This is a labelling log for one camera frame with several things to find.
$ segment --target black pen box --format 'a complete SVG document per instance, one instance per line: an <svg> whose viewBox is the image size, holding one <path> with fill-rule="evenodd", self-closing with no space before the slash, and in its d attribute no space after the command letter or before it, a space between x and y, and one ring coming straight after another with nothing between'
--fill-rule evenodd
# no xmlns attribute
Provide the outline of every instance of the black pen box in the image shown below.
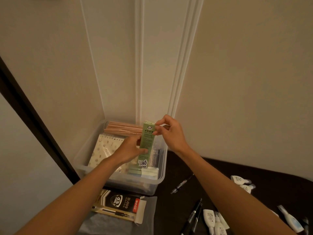
<svg viewBox="0 0 313 235"><path fill-rule="evenodd" d="M91 210L141 224L145 207L146 201L140 196L102 189Z"/></svg>

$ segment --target bundle of pencils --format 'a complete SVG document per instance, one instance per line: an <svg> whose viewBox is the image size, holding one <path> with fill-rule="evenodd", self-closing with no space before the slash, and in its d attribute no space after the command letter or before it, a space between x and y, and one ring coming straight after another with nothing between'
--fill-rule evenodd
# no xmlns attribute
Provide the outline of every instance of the bundle of pencils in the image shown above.
<svg viewBox="0 0 313 235"><path fill-rule="evenodd" d="M104 132L122 136L131 136L142 134L142 126L110 121L108 126L104 129Z"/></svg>

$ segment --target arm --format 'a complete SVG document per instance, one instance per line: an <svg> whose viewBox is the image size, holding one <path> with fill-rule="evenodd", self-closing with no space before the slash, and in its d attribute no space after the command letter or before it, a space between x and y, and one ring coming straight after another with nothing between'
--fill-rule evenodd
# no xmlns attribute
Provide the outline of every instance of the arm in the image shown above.
<svg viewBox="0 0 313 235"><path fill-rule="evenodd" d="M84 218L90 212L99 191L112 173L139 154L146 153L146 149L136 147L139 139L140 136L125 139L112 156L102 160L87 176L52 201L16 235L76 234Z"/></svg>
<svg viewBox="0 0 313 235"><path fill-rule="evenodd" d="M154 134L162 134L166 144L190 167L235 234L295 235L260 201L193 151L178 121L165 115L156 122Z"/></svg>

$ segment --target person's left hand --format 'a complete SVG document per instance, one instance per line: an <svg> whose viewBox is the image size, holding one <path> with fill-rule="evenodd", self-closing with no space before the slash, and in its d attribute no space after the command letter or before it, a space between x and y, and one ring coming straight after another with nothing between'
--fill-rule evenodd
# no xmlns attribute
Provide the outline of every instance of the person's left hand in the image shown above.
<svg viewBox="0 0 313 235"><path fill-rule="evenodd" d="M140 134L127 137L111 157L116 157L122 165L126 162L130 162L139 154L147 153L147 149L139 149L136 147L137 144L139 145L140 139Z"/></svg>

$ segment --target dark strip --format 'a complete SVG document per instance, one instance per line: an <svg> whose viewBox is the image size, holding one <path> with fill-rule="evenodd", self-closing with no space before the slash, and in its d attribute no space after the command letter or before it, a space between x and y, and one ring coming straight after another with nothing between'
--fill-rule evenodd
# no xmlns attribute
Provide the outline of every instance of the dark strip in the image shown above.
<svg viewBox="0 0 313 235"><path fill-rule="evenodd" d="M0 92L7 102L16 111L19 117L27 125L37 140L65 173L68 179L75 184L80 180L72 165L50 134L47 127L27 99L26 95L14 79L0 57Z"/></svg>

